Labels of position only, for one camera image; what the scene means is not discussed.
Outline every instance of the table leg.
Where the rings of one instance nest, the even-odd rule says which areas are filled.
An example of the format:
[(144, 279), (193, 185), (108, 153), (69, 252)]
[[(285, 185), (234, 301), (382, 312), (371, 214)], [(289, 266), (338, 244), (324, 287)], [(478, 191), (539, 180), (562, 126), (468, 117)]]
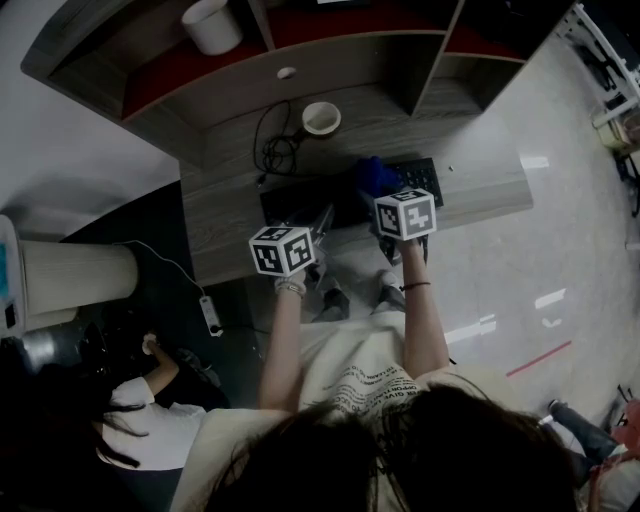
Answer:
[(596, 117), (593, 120), (593, 127), (596, 129), (602, 128), (605, 124), (607, 124), (612, 119), (615, 119), (619, 115), (622, 115), (625, 112), (628, 112), (629, 110), (631, 110), (633, 107), (635, 107), (638, 104), (638, 102), (639, 102), (638, 98), (631, 98), (630, 100), (625, 101), (619, 107), (616, 107), (613, 110), (609, 110), (608, 112), (605, 112), (604, 114)]

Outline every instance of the hand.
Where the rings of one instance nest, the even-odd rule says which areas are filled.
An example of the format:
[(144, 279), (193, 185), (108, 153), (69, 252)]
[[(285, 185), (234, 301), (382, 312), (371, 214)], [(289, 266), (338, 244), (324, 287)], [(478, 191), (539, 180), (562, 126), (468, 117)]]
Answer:
[(156, 343), (156, 335), (152, 332), (149, 332), (144, 335), (143, 340), (142, 351), (148, 356), (150, 356), (151, 354), (155, 354), (156, 350), (158, 349), (158, 344)]

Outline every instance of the white cable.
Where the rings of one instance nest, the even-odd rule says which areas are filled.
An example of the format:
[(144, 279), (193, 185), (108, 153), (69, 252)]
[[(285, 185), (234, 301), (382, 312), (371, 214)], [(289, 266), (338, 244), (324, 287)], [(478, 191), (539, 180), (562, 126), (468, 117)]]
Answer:
[(197, 286), (198, 289), (202, 292), (202, 296), (206, 297), (207, 294), (204, 291), (204, 288), (202, 286), (200, 286), (198, 283), (196, 283), (193, 279), (191, 279), (191, 277), (189, 276), (189, 274), (187, 274), (187, 272), (185, 271), (185, 269), (183, 269), (180, 265), (178, 265), (175, 261), (170, 260), (168, 258), (163, 258), (162, 256), (160, 256), (154, 249), (153, 247), (149, 247), (147, 244), (145, 244), (144, 242), (141, 242), (140, 240), (127, 240), (126, 242), (114, 242), (111, 245), (127, 245), (127, 244), (140, 244), (143, 247), (146, 247), (147, 249), (149, 249), (153, 254), (156, 255), (156, 257), (158, 259), (161, 259), (162, 261), (166, 261), (167, 263), (171, 263), (173, 265), (175, 265), (176, 267), (178, 267), (180, 269), (180, 272), (182, 272), (184, 274), (184, 277), (186, 277), (189, 281), (191, 281), (193, 283), (194, 286)]

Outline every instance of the power strip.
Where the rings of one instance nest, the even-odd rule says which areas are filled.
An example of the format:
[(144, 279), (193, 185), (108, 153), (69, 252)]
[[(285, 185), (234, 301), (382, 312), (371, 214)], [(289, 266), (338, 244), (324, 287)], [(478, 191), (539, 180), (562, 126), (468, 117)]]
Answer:
[(200, 297), (200, 307), (202, 308), (202, 314), (204, 315), (204, 319), (207, 322), (207, 327), (209, 328), (209, 334), (216, 338), (222, 336), (224, 331), (220, 326), (220, 319), (218, 318), (218, 313), (216, 313), (216, 308), (213, 306), (213, 301), (211, 297), (204, 296)]

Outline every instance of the blue object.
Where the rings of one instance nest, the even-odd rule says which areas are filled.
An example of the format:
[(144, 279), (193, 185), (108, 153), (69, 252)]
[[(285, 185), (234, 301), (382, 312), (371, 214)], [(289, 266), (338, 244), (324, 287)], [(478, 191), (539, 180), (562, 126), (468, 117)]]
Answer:
[(361, 158), (356, 163), (356, 187), (371, 197), (384, 197), (402, 189), (397, 173), (382, 164), (379, 157)]
[(7, 248), (0, 244), (0, 299), (9, 296), (9, 278), (7, 277)]

